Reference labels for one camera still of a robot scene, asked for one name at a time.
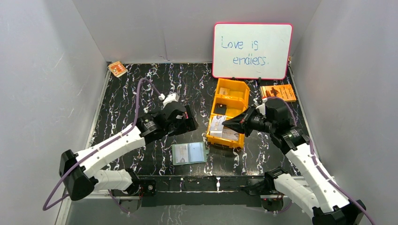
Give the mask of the orange plastic bin tray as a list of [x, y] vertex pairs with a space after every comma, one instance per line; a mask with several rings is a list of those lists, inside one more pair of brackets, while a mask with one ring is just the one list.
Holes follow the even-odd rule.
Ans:
[[[230, 89], [229, 95], [218, 94], [219, 89], [221, 87]], [[208, 143], [213, 145], [222, 145], [232, 149], [233, 148], [241, 149], [244, 147], [245, 136], [243, 134], [239, 134], [238, 141], [231, 141], [211, 136], [209, 134], [209, 129], [212, 118], [215, 115], [217, 115], [214, 113], [214, 108], [216, 104], [225, 104], [227, 106], [226, 116], [228, 119], [231, 119], [239, 115], [248, 108], [249, 96], [250, 96], [250, 89], [245, 82], [229, 80], [229, 79], [221, 79], [221, 78], [218, 80], [215, 89], [213, 105], [210, 110], [209, 125], [207, 127], [207, 133], [206, 133], [206, 138]]]

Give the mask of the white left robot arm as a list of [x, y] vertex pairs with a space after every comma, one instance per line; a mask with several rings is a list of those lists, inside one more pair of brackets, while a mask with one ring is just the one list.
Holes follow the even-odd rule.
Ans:
[[71, 150], [62, 153], [61, 181], [73, 201], [98, 190], [121, 190], [135, 195], [144, 183], [132, 169], [107, 171], [104, 166], [165, 136], [181, 135], [197, 128], [191, 107], [171, 101], [160, 111], [136, 117], [124, 130], [93, 147], [77, 153]]

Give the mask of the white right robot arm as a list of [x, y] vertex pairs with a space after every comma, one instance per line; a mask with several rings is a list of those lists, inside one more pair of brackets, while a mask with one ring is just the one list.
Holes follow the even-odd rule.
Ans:
[[278, 97], [248, 107], [223, 125], [248, 137], [252, 131], [269, 134], [272, 143], [298, 168], [307, 186], [298, 183], [282, 168], [264, 174], [261, 182], [270, 194], [289, 197], [314, 225], [358, 225], [367, 215], [361, 200], [349, 196], [318, 159], [311, 139], [294, 121], [289, 105]]

